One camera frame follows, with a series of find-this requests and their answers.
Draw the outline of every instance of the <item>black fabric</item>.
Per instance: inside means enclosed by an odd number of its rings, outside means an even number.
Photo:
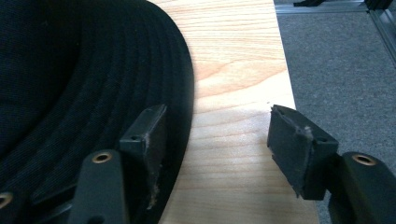
[[[30,8],[21,10],[13,7],[17,3],[3,3],[1,18],[8,13],[20,16],[26,11],[34,13],[36,8],[31,6],[36,1],[24,3],[23,7]],[[50,8],[53,3],[43,1],[42,4]],[[89,153],[117,148],[118,140],[139,113],[158,104],[168,106],[165,167],[170,174],[167,175],[169,179],[163,181],[163,187],[172,189],[187,145],[193,105],[191,58],[180,31],[163,11],[146,1],[82,0],[73,3],[72,7],[71,11],[77,16],[70,23],[64,24],[55,18],[72,38],[67,42],[60,41],[64,49],[34,56],[29,48],[21,49],[19,57],[11,55],[4,63],[3,55],[7,55],[7,51],[1,49],[0,85],[8,85],[14,91],[1,94],[1,116],[7,117],[1,124],[12,126],[14,121],[8,119],[27,120],[13,133],[12,141],[8,140],[11,137],[4,130],[0,131],[1,138],[12,146],[2,145],[0,148],[3,152],[0,159],[1,191],[15,192],[15,195],[35,201],[75,182],[79,166]],[[70,7],[65,10],[64,14],[70,15],[67,14]],[[39,17],[36,24],[46,24],[47,19]],[[71,31],[73,26],[70,24],[74,23],[78,25]],[[1,26],[7,27],[3,20]],[[20,34],[8,29],[2,31],[1,38],[30,35],[31,31],[23,31]],[[26,45],[40,41],[46,40],[39,35],[26,40]],[[13,43],[10,50],[19,44],[20,41]],[[39,48],[47,50],[47,45]],[[23,68],[26,72],[19,74],[26,83],[17,79],[14,85],[8,81],[12,74],[5,69],[5,64],[12,69],[18,68],[16,61],[19,58],[28,62]],[[36,73],[29,70],[41,63],[54,70],[48,72],[44,65],[38,66]],[[43,77],[35,80],[33,74]],[[48,79],[55,84],[46,83]],[[34,88],[39,93],[22,94],[23,88]],[[33,108],[38,106],[35,98],[44,103],[40,110],[36,110],[38,112],[26,111],[24,114],[18,108],[7,108],[6,102],[13,97],[20,99],[16,101],[20,105],[26,100],[32,101]],[[168,196],[161,196],[163,206]]]
[[[56,7],[0,2],[0,157],[49,109],[74,69],[79,33],[74,7],[67,5],[69,13],[57,20]]]

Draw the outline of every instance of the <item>light wood surface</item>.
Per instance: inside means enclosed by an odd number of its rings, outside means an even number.
[[[266,147],[273,104],[294,107],[272,0],[153,0],[196,78],[191,139],[161,223],[318,223]]]

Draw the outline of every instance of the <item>plywood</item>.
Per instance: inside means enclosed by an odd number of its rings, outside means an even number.
[[[266,147],[273,104],[294,107],[271,0],[153,0],[196,77],[191,139],[161,223],[318,223]]]

